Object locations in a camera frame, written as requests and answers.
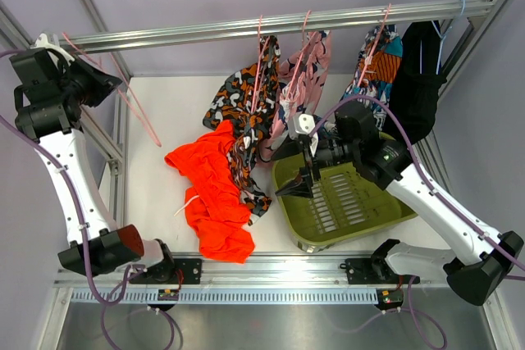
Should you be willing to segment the pink hanger of orange shorts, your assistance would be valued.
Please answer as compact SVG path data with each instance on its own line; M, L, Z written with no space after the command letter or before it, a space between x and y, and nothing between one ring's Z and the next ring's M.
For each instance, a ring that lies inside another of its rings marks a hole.
M85 59L87 59L92 64L96 65L97 68L99 68L101 71L105 71L103 67L102 58L99 57L98 60L95 60L92 56L90 56L86 51L80 49L75 44L72 43L70 37L66 34L66 32L62 32L62 37L66 40L66 43L69 44L79 55L83 56ZM126 92L124 93L121 89L118 89L117 92L120 95L121 99L124 101L125 105L131 110L132 114L139 120L141 125L143 126L144 130L147 132L148 136L151 138L153 143L161 148L162 142L160 138L158 137L157 132L153 128L153 125L148 118L147 113L144 111L143 106L141 105L139 99L137 98L135 92L130 87L130 77L126 77L124 75L123 70L119 66L119 64L116 61L115 56L110 52L109 58L112 61L112 64L118 71L123 83L126 87Z

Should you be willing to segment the bright orange shorts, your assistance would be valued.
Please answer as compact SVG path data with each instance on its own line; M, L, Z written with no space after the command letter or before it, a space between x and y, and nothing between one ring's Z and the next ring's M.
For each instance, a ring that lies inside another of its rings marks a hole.
M208 259L243 264L255 245L244 228L251 211L240 201L226 157L234 142L234 126L224 120L213 132L169 152L164 161L190 182L183 209L199 240L200 253Z

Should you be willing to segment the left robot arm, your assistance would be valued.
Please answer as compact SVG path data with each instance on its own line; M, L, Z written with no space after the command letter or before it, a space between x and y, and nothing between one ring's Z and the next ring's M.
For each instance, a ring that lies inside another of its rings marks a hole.
M140 279L171 281L176 263L167 245L142 239L134 225L118 226L89 167L82 108L98 106L121 79L51 44L18 50L10 63L21 82L13 92L12 128L39 154L62 206L68 242L58 254L62 267L93 279L138 263Z

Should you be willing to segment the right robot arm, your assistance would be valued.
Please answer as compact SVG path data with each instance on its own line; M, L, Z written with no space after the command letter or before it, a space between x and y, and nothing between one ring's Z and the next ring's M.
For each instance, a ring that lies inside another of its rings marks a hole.
M277 190L279 196L313 198L320 171L350 163L365 180L415 211L447 243L446 249L420 248L387 239L371 255L374 277L389 282L396 276L444 281L464 301L483 305L498 285L519 266L523 239L501 233L451 197L421 166L407 142L383 139L372 112L354 99L332 109L338 136L318 138L319 123L298 114L285 142L272 154L277 161L297 154L304 165Z

